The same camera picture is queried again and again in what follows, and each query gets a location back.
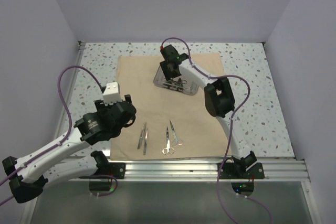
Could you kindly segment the steel clamp in tray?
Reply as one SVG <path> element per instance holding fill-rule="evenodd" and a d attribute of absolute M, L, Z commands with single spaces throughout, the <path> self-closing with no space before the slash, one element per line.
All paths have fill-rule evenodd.
<path fill-rule="evenodd" d="M 179 78 L 177 81 L 176 80 L 167 80 L 167 81 L 165 81 L 163 83 L 163 87 L 167 88 L 167 89 L 170 89 L 170 90 L 182 92 L 185 89 L 184 88 L 185 84 L 187 84 L 187 81 Z"/>

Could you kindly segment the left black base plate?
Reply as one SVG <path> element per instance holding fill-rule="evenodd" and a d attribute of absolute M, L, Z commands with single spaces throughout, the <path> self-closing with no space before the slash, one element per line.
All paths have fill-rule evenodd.
<path fill-rule="evenodd" d="M 108 163 L 100 165 L 93 175 L 111 175 L 116 179 L 124 179 L 126 163 Z"/>

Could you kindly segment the aluminium left side rail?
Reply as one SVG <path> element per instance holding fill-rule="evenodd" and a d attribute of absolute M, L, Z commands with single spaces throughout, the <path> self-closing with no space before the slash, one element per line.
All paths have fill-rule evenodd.
<path fill-rule="evenodd" d="M 72 118 L 69 119 L 67 111 L 64 108 L 64 105 L 62 103 L 62 99 L 59 96 L 58 79 L 59 79 L 60 74 L 63 73 L 63 70 L 65 68 L 68 68 L 69 66 L 72 66 L 72 65 L 76 65 L 76 66 L 81 65 L 82 55 L 83 55 L 85 46 L 86 46 L 85 41 L 78 41 L 76 50 L 71 53 L 70 59 L 68 60 L 65 59 L 63 63 L 50 65 L 49 70 L 54 71 L 53 78 L 55 80 L 53 80 L 53 85 L 56 88 L 54 92 L 56 96 L 55 101 L 57 102 L 56 114 L 59 117 L 57 119 L 57 125 L 55 126 L 55 132 L 52 136 L 49 137 L 48 143 L 51 143 L 52 141 L 57 139 L 59 136 L 61 136 L 62 138 L 63 135 L 66 135 L 68 128 L 69 128 L 69 123 L 71 123 L 72 128 L 75 124 L 73 122 L 73 119 L 75 118 L 75 111 L 73 111 Z M 83 69 L 80 69 L 80 68 L 71 68 L 67 70 L 66 73 L 63 75 L 63 79 L 60 85 L 61 95 L 64 99 L 64 102 L 67 105 L 67 109 L 69 110 L 69 112 L 70 112 L 70 105 L 74 103 L 71 101 L 71 99 L 73 96 L 73 92 L 76 90 L 76 87 L 77 87 L 76 81 L 78 79 L 78 75 L 86 76 L 87 73 Z"/>

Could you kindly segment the steel scissors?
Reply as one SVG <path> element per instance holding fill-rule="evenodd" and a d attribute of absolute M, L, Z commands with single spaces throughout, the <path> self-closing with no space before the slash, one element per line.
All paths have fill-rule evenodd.
<path fill-rule="evenodd" d="M 167 154 L 174 154 L 174 152 L 175 149 L 170 145 L 169 129 L 168 127 L 166 127 L 166 147 L 162 149 L 162 153 L 164 155 L 167 155 Z"/>

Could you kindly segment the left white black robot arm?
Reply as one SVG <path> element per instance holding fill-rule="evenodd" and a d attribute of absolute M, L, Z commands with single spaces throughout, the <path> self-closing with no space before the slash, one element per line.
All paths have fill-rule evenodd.
<path fill-rule="evenodd" d="M 111 105 L 95 101 L 96 112 L 86 113 L 65 133 L 22 158 L 9 156 L 2 163 L 12 197 L 19 204 L 38 197 L 47 187 L 78 177 L 114 179 L 107 158 L 95 151 L 98 142 L 108 141 L 130 127 L 136 118 L 131 96 Z"/>

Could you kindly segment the steel forceps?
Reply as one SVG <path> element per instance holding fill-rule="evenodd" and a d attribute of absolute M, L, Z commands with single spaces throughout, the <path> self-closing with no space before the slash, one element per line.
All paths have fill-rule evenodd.
<path fill-rule="evenodd" d="M 170 127 L 171 127 L 171 130 L 172 130 L 173 136 L 174 136 L 173 146 L 176 147 L 176 146 L 183 145 L 183 141 L 177 137 L 176 130 L 173 126 L 172 121 L 170 121 Z"/>

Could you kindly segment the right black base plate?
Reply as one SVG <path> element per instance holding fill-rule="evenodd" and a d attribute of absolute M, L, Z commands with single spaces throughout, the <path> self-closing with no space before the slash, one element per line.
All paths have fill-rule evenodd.
<path fill-rule="evenodd" d="M 225 162 L 222 166 L 217 163 L 220 179 L 264 179 L 265 173 L 262 163 L 257 160 L 238 160 Z"/>

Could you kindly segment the steel instrument tray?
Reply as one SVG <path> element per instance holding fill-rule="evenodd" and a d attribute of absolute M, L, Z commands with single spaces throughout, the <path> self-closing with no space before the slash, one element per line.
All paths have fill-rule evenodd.
<path fill-rule="evenodd" d="M 191 81 L 190 79 L 188 79 L 185 76 L 179 76 L 179 77 L 174 78 L 172 80 L 176 80 L 177 81 L 179 78 L 187 81 L 187 84 L 184 85 L 184 88 L 185 88 L 184 91 L 182 91 L 180 93 L 183 93 L 183 94 L 186 94 L 186 95 L 195 95 L 195 94 L 197 94 L 199 86 L 195 82 Z M 162 71 L 161 67 L 158 67 L 158 70 L 157 70 L 157 72 L 155 74 L 155 77 L 153 79 L 153 83 L 154 83 L 154 85 L 156 87 L 164 88 L 163 87 L 163 83 L 165 81 L 167 81 L 167 80 L 166 80 L 166 78 L 165 78 L 165 76 L 163 74 L 163 71 Z"/>

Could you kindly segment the steel tweezers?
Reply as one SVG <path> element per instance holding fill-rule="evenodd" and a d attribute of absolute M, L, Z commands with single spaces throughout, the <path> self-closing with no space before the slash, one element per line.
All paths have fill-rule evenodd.
<path fill-rule="evenodd" d="M 138 146 L 137 146 L 138 150 L 140 149 L 140 147 L 142 145 L 142 141 L 144 139 L 145 130 L 146 130 L 146 122 L 143 124 L 141 132 L 140 132 L 140 137 L 139 137 Z"/>
<path fill-rule="evenodd" d="M 143 148 L 143 155 L 146 155 L 146 150 L 147 150 L 147 145 L 148 145 L 148 129 L 145 131 L 145 136 L 144 136 L 144 148 Z"/>

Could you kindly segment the aluminium rail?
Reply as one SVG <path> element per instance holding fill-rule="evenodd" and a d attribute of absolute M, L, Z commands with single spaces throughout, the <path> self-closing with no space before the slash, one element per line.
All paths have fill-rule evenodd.
<path fill-rule="evenodd" d="M 217 178 L 217 163 L 220 158 L 162 159 L 153 161 L 112 161 L 126 163 L 124 180 L 214 182 Z M 264 179 L 221 179 L 229 182 L 309 182 L 310 177 L 304 161 L 287 158 L 260 158 Z"/>
<path fill-rule="evenodd" d="M 64 105 L 62 103 L 62 99 L 59 96 L 58 79 L 59 79 L 60 74 L 63 73 L 63 70 L 65 68 L 68 68 L 69 66 L 72 66 L 72 65 L 76 65 L 76 66 L 81 65 L 82 55 L 83 55 L 85 46 L 86 46 L 85 41 L 78 41 L 76 50 L 71 53 L 70 59 L 68 60 L 65 59 L 63 63 L 50 65 L 49 70 L 54 71 L 53 78 L 55 80 L 53 80 L 53 85 L 56 88 L 54 92 L 56 96 L 55 101 L 57 102 L 56 114 L 59 117 L 57 119 L 57 125 L 55 126 L 55 132 L 52 136 L 49 137 L 48 143 L 51 143 L 52 141 L 57 139 L 59 136 L 61 136 L 62 138 L 63 135 L 66 135 L 68 128 L 69 128 L 69 123 L 71 123 L 72 128 L 75 124 L 73 122 L 73 119 L 75 118 L 75 111 L 73 111 L 72 118 L 69 119 L 67 111 L 64 108 Z M 61 95 L 64 99 L 64 102 L 67 105 L 67 109 L 69 110 L 69 112 L 70 112 L 70 105 L 74 103 L 71 101 L 71 99 L 73 96 L 73 92 L 76 90 L 76 87 L 77 87 L 76 81 L 78 79 L 78 75 L 86 76 L 87 73 L 83 69 L 80 69 L 80 68 L 71 68 L 67 70 L 66 73 L 63 75 L 63 79 L 60 85 Z"/>

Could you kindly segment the beige cloth wrap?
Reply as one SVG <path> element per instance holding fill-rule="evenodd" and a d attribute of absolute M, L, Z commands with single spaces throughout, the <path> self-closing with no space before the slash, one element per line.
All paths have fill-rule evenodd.
<path fill-rule="evenodd" d="M 203 90 L 186 95 L 156 87 L 153 79 L 160 61 L 160 56 L 119 57 L 117 82 L 122 94 L 131 95 L 137 113 L 134 124 L 111 139 L 110 158 L 135 161 L 223 156 L 228 140 L 219 122 L 206 111 Z M 170 121 L 183 141 L 181 146 L 173 146 Z M 146 155 L 143 155 L 144 139 L 139 150 L 137 146 L 145 122 L 149 131 Z M 166 127 L 174 154 L 162 153 L 166 147 Z"/>

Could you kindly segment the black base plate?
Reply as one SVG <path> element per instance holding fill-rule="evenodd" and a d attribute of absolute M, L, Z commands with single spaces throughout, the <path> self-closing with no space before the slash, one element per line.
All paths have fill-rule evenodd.
<path fill-rule="evenodd" d="M 265 173 L 262 163 L 257 160 L 238 160 L 225 162 L 222 166 L 217 163 L 220 179 L 264 179 Z"/>
<path fill-rule="evenodd" d="M 116 179 L 124 179 L 126 163 L 108 163 L 100 165 L 93 175 L 111 175 Z"/>

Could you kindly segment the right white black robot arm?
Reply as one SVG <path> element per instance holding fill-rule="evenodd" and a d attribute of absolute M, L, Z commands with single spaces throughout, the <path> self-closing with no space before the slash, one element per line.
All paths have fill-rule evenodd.
<path fill-rule="evenodd" d="M 164 58 L 160 67 L 167 80 L 183 76 L 203 89 L 205 108 L 222 126 L 231 149 L 232 161 L 225 162 L 222 170 L 246 178 L 252 173 L 257 158 L 247 142 L 233 130 L 237 108 L 228 78 L 234 75 L 216 77 L 194 63 L 189 55 L 178 53 L 172 45 L 161 46 L 160 52 Z"/>

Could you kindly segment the aluminium front rail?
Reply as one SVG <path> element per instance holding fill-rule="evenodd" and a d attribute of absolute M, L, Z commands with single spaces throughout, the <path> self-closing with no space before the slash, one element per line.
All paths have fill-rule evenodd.
<path fill-rule="evenodd" d="M 220 158 L 162 159 L 153 161 L 112 161 L 126 163 L 124 180 L 214 182 L 217 178 L 217 163 Z M 221 179 L 229 182 L 309 182 L 310 177 L 304 161 L 287 158 L 260 158 L 264 179 Z"/>

